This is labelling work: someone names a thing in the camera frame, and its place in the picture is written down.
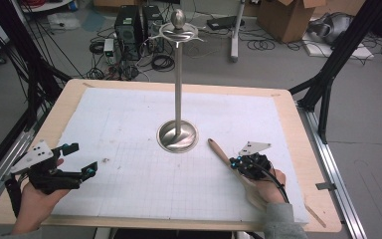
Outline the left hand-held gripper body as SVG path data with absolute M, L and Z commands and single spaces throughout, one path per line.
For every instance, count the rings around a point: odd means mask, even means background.
M 26 173 L 32 185 L 46 194 L 60 189 L 78 189 L 82 183 L 82 174 L 58 169 L 61 155 L 60 147 L 50 148 L 43 139 L 40 139 L 17 159 L 10 172 Z

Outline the grey bag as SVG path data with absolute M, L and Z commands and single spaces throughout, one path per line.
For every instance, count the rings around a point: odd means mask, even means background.
M 314 33 L 326 44 L 333 46 L 349 28 L 354 17 L 345 13 L 325 13 L 323 16 L 308 23 L 306 32 Z

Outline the flat black device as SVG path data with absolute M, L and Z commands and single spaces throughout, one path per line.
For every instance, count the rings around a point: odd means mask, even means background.
M 228 16 L 210 19 L 207 21 L 207 25 L 211 30 L 222 30 L 222 29 L 235 29 L 236 28 L 237 17 Z

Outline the person's right hand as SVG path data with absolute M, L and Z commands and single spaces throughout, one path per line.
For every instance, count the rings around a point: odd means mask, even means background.
M 286 175 L 278 170 L 272 169 L 271 174 L 278 180 L 281 185 L 286 185 Z M 277 185 L 270 180 L 252 180 L 256 185 L 261 197 L 268 203 L 286 203 L 281 191 Z

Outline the thin wooden strip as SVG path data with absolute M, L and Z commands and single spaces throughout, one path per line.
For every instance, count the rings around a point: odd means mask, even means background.
M 306 211 L 323 227 L 326 227 L 325 221 L 322 219 L 323 213 L 317 211 L 315 208 L 310 207 L 308 204 L 304 204 Z

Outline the white power adapter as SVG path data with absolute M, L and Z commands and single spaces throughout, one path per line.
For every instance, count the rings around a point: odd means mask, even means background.
M 114 40 L 113 39 L 105 39 L 104 40 L 103 53 L 106 57 L 107 62 L 110 65 L 113 65 L 115 63 Z

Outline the large open cardboard box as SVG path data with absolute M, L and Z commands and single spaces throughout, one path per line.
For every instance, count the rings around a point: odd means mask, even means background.
M 299 41 L 316 7 L 326 0 L 261 0 L 257 23 L 282 43 Z

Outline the small metal bracket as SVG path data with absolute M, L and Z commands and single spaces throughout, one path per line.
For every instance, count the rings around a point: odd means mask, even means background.
M 333 191 L 336 189 L 336 185 L 334 183 L 330 182 L 321 182 L 321 183 L 316 183 L 315 184 L 316 188 L 318 190 L 328 190 L 328 191 Z

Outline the steel utensil stand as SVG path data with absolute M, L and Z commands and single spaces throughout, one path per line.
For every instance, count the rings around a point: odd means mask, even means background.
M 182 118 L 182 66 L 183 44 L 199 40 L 198 29 L 186 22 L 181 9 L 175 9 L 170 15 L 170 22 L 159 28 L 155 38 L 174 44 L 175 61 L 175 119 L 167 121 L 157 131 L 158 144 L 171 153 L 184 153 L 191 150 L 198 142 L 198 129 L 188 120 Z

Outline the black computer tower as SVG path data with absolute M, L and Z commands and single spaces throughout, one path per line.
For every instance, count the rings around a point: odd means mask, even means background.
M 149 53 L 161 53 L 164 50 L 164 43 L 161 38 L 155 39 L 159 34 L 159 28 L 164 24 L 160 10 L 155 5 L 145 5 L 142 7 L 143 32 Z
M 121 55 L 127 60 L 138 60 L 139 46 L 143 42 L 139 7 L 122 5 L 116 16 L 114 30 Z

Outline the black metal frame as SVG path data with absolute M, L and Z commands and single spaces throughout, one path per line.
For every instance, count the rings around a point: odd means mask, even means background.
M 321 101 L 317 134 L 325 144 L 327 144 L 326 128 L 333 82 L 356 47 L 381 18 L 382 0 L 365 0 L 320 71 L 311 79 L 288 90 L 292 95 L 306 90 L 303 98 L 297 101 L 297 105 L 306 112 L 313 113 L 316 104 Z
M 28 84 L 28 107 L 23 114 L 26 128 L 37 121 L 37 111 L 42 103 L 53 104 L 62 92 L 60 79 L 67 83 L 71 77 L 49 64 L 40 54 L 25 25 L 20 20 L 10 0 L 0 0 L 0 27 L 15 47 L 23 62 L 11 62 L 21 80 Z

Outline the person's left hand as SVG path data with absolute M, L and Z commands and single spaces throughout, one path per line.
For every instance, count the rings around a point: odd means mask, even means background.
M 68 193 L 68 189 L 61 189 L 46 194 L 28 182 L 22 191 L 20 211 L 11 234 L 22 235 L 38 230 Z

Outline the white grid mat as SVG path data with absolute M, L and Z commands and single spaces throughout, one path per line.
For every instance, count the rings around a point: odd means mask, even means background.
M 157 130 L 174 112 L 170 92 L 88 88 L 60 138 L 79 151 L 63 171 L 94 162 L 95 177 L 57 205 L 59 215 L 254 222 L 265 214 L 246 198 L 244 186 L 209 147 L 214 139 L 235 157 L 249 141 L 265 142 L 263 154 L 286 175 L 296 222 L 305 224 L 298 180 L 278 108 L 271 97 L 186 93 L 182 115 L 199 132 L 197 145 L 171 153 Z

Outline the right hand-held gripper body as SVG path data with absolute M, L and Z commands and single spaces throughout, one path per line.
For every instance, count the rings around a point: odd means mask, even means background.
M 248 155 L 251 162 L 241 162 L 238 171 L 249 179 L 259 180 L 265 178 L 265 171 L 269 172 L 272 165 L 268 158 L 261 154 L 261 151 L 270 147 L 269 143 L 248 141 L 239 152 L 238 159 L 240 159 L 240 155 Z

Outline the clear plastic bag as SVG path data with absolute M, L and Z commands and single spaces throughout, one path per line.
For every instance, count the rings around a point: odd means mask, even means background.
M 74 30 L 80 27 L 80 21 L 74 13 L 55 13 L 48 15 L 47 19 L 55 30 Z

